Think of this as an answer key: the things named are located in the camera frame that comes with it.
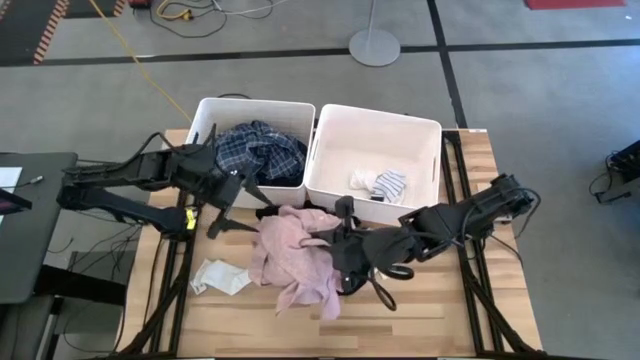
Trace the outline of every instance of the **yellow label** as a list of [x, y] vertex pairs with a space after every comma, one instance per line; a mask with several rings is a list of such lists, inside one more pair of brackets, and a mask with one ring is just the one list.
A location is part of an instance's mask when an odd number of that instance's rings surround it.
[[187, 230], [193, 230], [196, 228], [196, 217], [193, 215], [193, 210], [187, 209]]

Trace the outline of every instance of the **white sock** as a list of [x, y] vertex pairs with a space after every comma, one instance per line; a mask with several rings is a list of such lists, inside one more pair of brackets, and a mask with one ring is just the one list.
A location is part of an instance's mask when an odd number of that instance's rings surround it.
[[388, 169], [373, 184], [371, 200], [399, 204], [404, 197], [405, 186], [406, 176], [397, 170]]
[[369, 192], [373, 192], [373, 184], [376, 182], [378, 175], [369, 170], [356, 170], [351, 174], [349, 180], [349, 188], [353, 190], [366, 189]]

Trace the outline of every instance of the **red mat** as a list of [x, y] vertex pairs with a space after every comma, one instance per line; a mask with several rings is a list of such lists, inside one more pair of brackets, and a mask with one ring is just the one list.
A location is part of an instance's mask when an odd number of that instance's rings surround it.
[[625, 6], [625, 0], [526, 0], [531, 10]]

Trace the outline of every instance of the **paper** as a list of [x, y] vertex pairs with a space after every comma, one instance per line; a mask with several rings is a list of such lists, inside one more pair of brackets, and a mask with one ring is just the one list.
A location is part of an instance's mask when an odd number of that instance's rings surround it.
[[202, 265], [200, 265], [200, 269], [198, 269], [198, 272], [196, 273], [196, 276], [194, 276], [191, 282], [189, 282], [189, 284], [191, 284], [193, 292], [195, 292], [196, 295], [200, 295], [205, 290], [207, 290], [207, 286], [202, 283], [202, 277], [204, 276], [204, 272], [207, 270], [207, 267], [209, 265], [211, 265], [211, 261], [209, 261], [209, 259], [204, 259]]
[[202, 276], [202, 282], [229, 295], [235, 295], [251, 280], [249, 279], [249, 270], [216, 260], [207, 266]]
[[[18, 185], [21, 172], [22, 168], [0, 167], [0, 188], [13, 194], [14, 189], [11, 186]], [[0, 215], [0, 225], [2, 225], [2, 218], [3, 216]]]

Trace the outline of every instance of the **concrete floor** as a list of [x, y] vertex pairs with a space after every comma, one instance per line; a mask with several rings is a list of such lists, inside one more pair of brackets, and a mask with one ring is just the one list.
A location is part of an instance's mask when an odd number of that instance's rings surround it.
[[[435, 44], [426, 1], [379, 3], [379, 26], [402, 44]], [[640, 2], [628, 3], [563, 11], [530, 11], [510, 0], [437, 5], [449, 44], [479, 44], [640, 38]], [[367, 12], [363, 0], [295, 0], [264, 20], [230, 18], [227, 28], [203, 40], [181, 40], [142, 14], [125, 12], [116, 24], [139, 54], [345, 48], [366, 26]], [[101, 20], [76, 19], [61, 22], [47, 59], [123, 54]], [[640, 201], [601, 206], [587, 187], [604, 170], [607, 154], [640, 138], [640, 47], [465, 52], [451, 59], [469, 126], [488, 128], [500, 170], [543, 197], [519, 246], [544, 348], [558, 355], [637, 358]], [[242, 92], [318, 109], [339, 103], [409, 113], [455, 127], [437, 53], [402, 54], [380, 69], [349, 56], [145, 66], [189, 113], [204, 97]], [[0, 84], [3, 151], [73, 150], [85, 158], [121, 160], [151, 132], [188, 126], [132, 64], [0, 68]], [[144, 199], [140, 192], [123, 193]], [[88, 251], [116, 228], [64, 213], [51, 248], [74, 236], [69, 251]], [[64, 266], [68, 256], [47, 261]], [[105, 323], [70, 339], [109, 349], [115, 328]], [[82, 356], [90, 355], [60, 342], [56, 358]]]

